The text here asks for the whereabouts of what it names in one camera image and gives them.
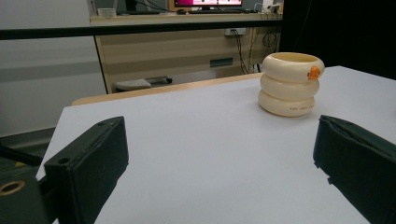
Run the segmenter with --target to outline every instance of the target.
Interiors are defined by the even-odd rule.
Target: white tabletop
[[[299,118],[263,110],[257,78],[70,106],[44,161],[96,122],[124,116],[130,164],[96,223],[367,223],[314,165],[318,119],[396,143],[395,87],[326,68],[313,111]]]

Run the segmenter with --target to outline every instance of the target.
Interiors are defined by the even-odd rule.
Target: cream ring
[[[305,83],[282,82],[268,77],[265,73],[260,79],[262,90],[278,99],[301,101],[314,97],[319,90],[319,81]]]
[[[324,63],[320,58],[309,54],[279,52],[265,57],[262,68],[268,77],[303,83],[318,79],[324,72]]]
[[[265,110],[284,117],[300,117],[309,113],[315,105],[314,97],[302,101],[286,101],[276,99],[265,93],[259,92],[259,104]]]

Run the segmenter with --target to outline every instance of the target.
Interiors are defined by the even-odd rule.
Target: floor
[[[212,71],[198,72],[173,76],[172,83],[169,84],[164,78],[147,79],[152,88],[164,85],[176,85],[181,83],[208,80],[216,78],[216,73]],[[12,136],[0,137],[0,144],[4,147],[12,148],[30,155],[44,157],[50,139],[55,128],[40,130],[31,133],[22,133]],[[0,180],[14,175],[36,175],[38,166],[30,166],[21,162],[0,157]]]

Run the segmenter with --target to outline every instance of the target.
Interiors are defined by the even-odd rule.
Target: computer monitor
[[[209,10],[211,7],[241,7],[242,0],[175,0],[175,7],[200,7]]]

